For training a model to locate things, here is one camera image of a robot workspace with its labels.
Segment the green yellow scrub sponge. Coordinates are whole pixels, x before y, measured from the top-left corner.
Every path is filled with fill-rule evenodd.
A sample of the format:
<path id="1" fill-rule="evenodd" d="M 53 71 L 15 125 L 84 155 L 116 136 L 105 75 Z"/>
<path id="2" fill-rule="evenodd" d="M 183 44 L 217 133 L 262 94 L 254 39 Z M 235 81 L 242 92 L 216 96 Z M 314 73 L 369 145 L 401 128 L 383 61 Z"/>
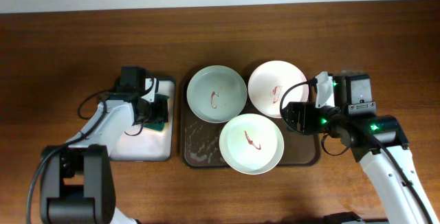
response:
<path id="1" fill-rule="evenodd" d="M 155 101 L 151 103 L 151 116 L 143 125 L 154 131 L 163 131 L 168 123 L 168 96 L 156 95 Z"/>

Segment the cream white plate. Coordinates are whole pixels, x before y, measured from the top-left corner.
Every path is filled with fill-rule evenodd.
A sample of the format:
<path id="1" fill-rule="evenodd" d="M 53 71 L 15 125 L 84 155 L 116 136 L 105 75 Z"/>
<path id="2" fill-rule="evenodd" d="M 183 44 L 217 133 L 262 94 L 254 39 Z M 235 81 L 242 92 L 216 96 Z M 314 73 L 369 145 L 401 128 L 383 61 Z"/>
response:
<path id="1" fill-rule="evenodd" d="M 281 130 L 269 118 L 243 114 L 231 119 L 221 130 L 221 156 L 234 170 L 259 175 L 273 169 L 284 152 Z"/>

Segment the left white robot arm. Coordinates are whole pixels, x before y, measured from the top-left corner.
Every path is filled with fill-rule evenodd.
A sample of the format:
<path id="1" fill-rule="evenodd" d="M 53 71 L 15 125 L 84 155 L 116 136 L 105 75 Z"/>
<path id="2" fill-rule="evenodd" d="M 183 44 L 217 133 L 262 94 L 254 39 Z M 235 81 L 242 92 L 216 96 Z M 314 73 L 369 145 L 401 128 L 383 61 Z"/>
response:
<path id="1" fill-rule="evenodd" d="M 42 152 L 37 175 L 44 223 L 137 223 L 116 207 L 111 153 L 127 129 L 166 123 L 168 99 L 148 102 L 138 93 L 108 93 L 71 139 Z"/>

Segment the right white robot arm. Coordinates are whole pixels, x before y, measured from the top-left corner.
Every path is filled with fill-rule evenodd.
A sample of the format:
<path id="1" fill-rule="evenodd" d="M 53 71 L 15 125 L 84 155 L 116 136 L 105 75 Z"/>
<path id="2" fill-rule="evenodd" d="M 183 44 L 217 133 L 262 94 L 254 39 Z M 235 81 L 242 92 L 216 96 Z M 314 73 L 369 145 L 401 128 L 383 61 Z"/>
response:
<path id="1" fill-rule="evenodd" d="M 341 107 L 289 102 L 280 106 L 284 123 L 301 135 L 339 138 L 373 184 L 389 223 L 438 223 L 418 178 L 409 142 L 397 119 L 376 116 L 372 103 Z"/>

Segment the soapy water tray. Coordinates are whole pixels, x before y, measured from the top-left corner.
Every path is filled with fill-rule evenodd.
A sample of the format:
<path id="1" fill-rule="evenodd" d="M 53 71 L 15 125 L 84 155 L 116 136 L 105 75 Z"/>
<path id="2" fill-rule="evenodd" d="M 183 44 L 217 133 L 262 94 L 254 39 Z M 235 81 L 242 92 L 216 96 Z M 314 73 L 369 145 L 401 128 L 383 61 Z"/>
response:
<path id="1" fill-rule="evenodd" d="M 163 131 L 143 127 L 142 132 L 136 136 L 140 125 L 130 127 L 120 136 L 118 143 L 111 151 L 111 160 L 166 161 L 171 156 L 176 82 L 171 76 L 158 76 L 157 79 L 159 86 L 156 95 L 169 97 L 168 123 Z"/>

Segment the pink white plate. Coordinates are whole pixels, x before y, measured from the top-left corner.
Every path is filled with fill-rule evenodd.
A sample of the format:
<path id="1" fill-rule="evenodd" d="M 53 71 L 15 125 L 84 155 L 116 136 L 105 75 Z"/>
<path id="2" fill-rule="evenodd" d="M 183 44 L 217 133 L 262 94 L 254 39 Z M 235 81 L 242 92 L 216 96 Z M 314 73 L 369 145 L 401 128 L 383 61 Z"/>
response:
<path id="1" fill-rule="evenodd" d="M 281 118 L 280 102 L 286 90 L 307 79 L 295 65 L 273 60 L 258 66 L 248 81 L 248 95 L 252 104 L 262 114 Z"/>

